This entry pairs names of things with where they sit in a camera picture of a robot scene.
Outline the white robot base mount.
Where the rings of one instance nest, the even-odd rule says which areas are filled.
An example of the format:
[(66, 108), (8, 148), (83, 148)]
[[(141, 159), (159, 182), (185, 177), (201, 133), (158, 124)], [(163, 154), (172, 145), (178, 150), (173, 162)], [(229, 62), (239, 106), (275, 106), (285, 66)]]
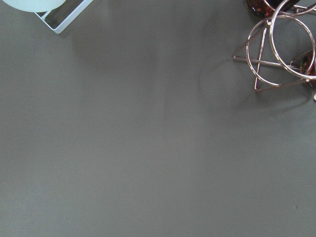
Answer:
[(93, 0), (4, 0), (7, 5), (33, 12), (54, 33), (63, 32)]

